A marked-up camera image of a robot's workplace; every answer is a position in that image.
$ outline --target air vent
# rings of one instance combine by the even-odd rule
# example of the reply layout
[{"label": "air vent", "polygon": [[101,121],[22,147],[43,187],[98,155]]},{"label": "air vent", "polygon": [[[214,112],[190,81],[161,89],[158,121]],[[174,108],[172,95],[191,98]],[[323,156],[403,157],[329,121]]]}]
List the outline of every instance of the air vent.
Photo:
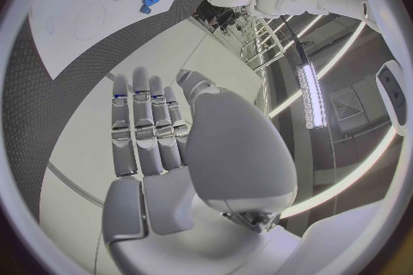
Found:
[{"label": "air vent", "polygon": [[330,94],[330,99],[339,121],[364,112],[357,94],[351,87]]}]

